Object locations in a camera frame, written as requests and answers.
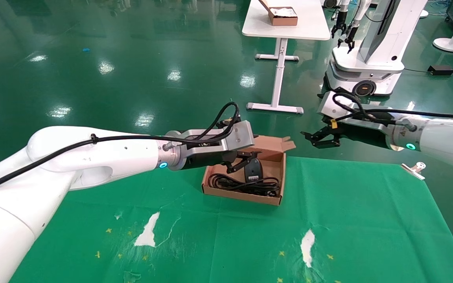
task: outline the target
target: white robotic arm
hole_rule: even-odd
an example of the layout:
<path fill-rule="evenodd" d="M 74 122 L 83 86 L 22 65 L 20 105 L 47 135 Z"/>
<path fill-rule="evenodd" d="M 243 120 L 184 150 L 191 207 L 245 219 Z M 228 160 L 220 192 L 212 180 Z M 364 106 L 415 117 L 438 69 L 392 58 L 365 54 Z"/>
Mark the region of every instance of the white robotic arm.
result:
<path fill-rule="evenodd" d="M 314 134 L 302 132 L 314 147 L 338 147 L 340 138 L 348 138 L 394 151 L 420 151 L 453 165 L 453 114 L 413 114 L 416 112 L 360 104 L 351 95 L 335 92 L 324 95 L 318 113 L 328 125 Z"/>
<path fill-rule="evenodd" d="M 165 167 L 182 170 L 223 164 L 228 171 L 238 170 L 238 165 L 232 165 L 237 150 L 254 144 L 250 123 L 240 120 L 238 110 L 232 120 L 221 124 L 222 129 L 212 129 L 216 122 L 205 130 L 170 131 L 166 136 L 88 127 L 48 127 L 36 132 L 26 147 L 0 162 L 0 283 L 10 280 L 70 190 Z M 78 143 L 84 145 L 36 165 Z M 29 167 L 33 168 L 12 175 Z"/>
<path fill-rule="evenodd" d="M 347 27 L 347 30 L 343 32 L 342 35 L 338 38 L 338 47 L 342 42 L 346 43 L 349 46 L 349 52 L 354 49 L 354 36 L 356 36 L 357 29 L 359 27 L 359 22 L 365 15 L 366 11 L 370 7 L 372 0 L 360 0 L 359 6 L 357 7 L 356 14 L 354 15 L 354 19 Z"/>

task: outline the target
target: white table frame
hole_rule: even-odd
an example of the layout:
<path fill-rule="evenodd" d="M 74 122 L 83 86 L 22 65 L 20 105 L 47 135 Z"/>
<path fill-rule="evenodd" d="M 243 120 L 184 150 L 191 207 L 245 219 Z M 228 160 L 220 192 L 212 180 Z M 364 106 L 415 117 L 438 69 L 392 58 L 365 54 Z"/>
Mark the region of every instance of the white table frame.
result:
<path fill-rule="evenodd" d="M 279 98 L 281 96 L 282 76 L 284 74 L 284 61 L 294 60 L 295 57 L 296 57 L 297 61 L 299 59 L 298 56 L 286 56 L 287 44 L 288 44 L 287 38 L 277 38 L 276 44 L 275 44 L 275 48 L 276 48 L 275 54 L 277 54 L 277 56 L 276 55 L 266 55 L 267 57 L 270 56 L 270 58 L 261 57 L 261 59 L 277 59 L 277 67 L 275 69 L 275 79 L 274 79 L 274 90 L 272 92 L 272 103 L 271 104 L 262 104 L 262 103 L 249 102 L 246 105 L 247 109 L 283 111 L 283 112 L 304 114 L 304 108 L 302 108 L 302 107 L 279 105 Z"/>
<path fill-rule="evenodd" d="M 280 38 L 277 38 L 275 40 L 275 51 L 274 51 L 274 54 L 256 54 L 255 55 L 255 59 L 273 59 L 273 60 L 277 60 L 279 59 L 279 52 L 280 52 L 280 49 L 281 49 L 281 39 Z M 284 56 L 284 59 L 285 60 L 290 60 L 290 61 L 299 61 L 300 58 L 298 56 L 290 56 L 290 55 L 286 55 Z"/>

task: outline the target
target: small cardboard box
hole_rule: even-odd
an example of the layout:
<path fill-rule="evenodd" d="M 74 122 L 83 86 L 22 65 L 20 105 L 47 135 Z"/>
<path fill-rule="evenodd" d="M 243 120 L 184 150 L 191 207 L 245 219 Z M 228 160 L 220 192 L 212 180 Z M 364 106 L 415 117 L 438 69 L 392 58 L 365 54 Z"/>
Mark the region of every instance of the small cardboard box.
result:
<path fill-rule="evenodd" d="M 227 167 L 224 165 L 207 166 L 202 180 L 202 190 L 206 195 L 217 195 L 218 197 L 230 197 L 247 201 L 260 202 L 261 204 L 272 204 L 278 206 L 281 204 L 284 194 L 284 181 L 286 175 L 286 151 L 294 149 L 295 143 L 290 140 L 289 136 L 285 138 L 276 138 L 273 136 L 258 136 L 255 138 L 255 145 L 243 149 L 244 152 L 261 151 L 258 154 L 258 159 L 263 168 L 263 177 L 275 177 L 279 180 L 281 190 L 277 197 L 266 197 L 263 195 L 252 195 L 248 193 L 222 190 L 212 188 L 208 185 L 209 176 L 214 173 L 225 174 L 237 181 L 245 182 L 244 168 L 227 174 Z"/>
<path fill-rule="evenodd" d="M 272 26 L 296 26 L 298 23 L 298 16 L 296 15 L 295 9 L 293 7 L 268 7 L 267 0 L 259 0 L 261 5 L 265 7 L 265 9 L 268 11 L 268 17 L 270 18 L 270 23 Z M 282 9 L 282 8 L 287 8 L 291 9 L 295 12 L 294 17 L 278 17 L 275 16 L 270 9 Z"/>

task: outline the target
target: green floor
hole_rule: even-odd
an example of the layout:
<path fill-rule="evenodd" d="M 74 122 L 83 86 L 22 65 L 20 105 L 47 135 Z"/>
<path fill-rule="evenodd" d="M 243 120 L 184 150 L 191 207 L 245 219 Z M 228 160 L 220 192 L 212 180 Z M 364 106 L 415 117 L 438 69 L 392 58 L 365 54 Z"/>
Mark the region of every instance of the green floor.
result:
<path fill-rule="evenodd" d="M 206 127 L 230 100 L 240 106 L 270 102 L 275 61 L 255 61 L 254 55 L 273 52 L 275 40 L 241 34 L 248 1 L 133 0 L 130 7 L 127 2 L 0 0 L 0 160 L 51 125 L 165 134 Z M 405 66 L 453 66 L 453 54 L 431 46 L 451 34 L 443 17 L 420 20 Z M 297 145 L 293 156 L 425 162 L 423 175 L 453 232 L 453 167 L 423 154 L 347 140 L 340 148 L 317 150 L 299 134 L 322 127 L 316 93 L 335 44 L 289 40 L 288 54 L 300 56 L 300 62 L 286 64 L 281 103 L 302 106 L 305 115 L 244 107 L 241 115 L 257 134 L 291 136 Z M 453 76 L 405 71 L 381 104 L 453 113 Z"/>

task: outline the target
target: green cloth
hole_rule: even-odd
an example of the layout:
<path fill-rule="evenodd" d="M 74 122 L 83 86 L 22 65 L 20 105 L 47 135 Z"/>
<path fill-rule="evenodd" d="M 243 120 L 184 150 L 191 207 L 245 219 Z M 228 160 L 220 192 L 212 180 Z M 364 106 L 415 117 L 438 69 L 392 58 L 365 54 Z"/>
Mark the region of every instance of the green cloth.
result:
<path fill-rule="evenodd" d="M 203 172 L 68 193 L 11 282 L 453 282 L 452 234 L 399 165 L 288 157 L 279 207 L 203 195 Z M 160 246 L 135 247 L 157 211 Z M 311 268 L 300 249 L 309 229 Z"/>

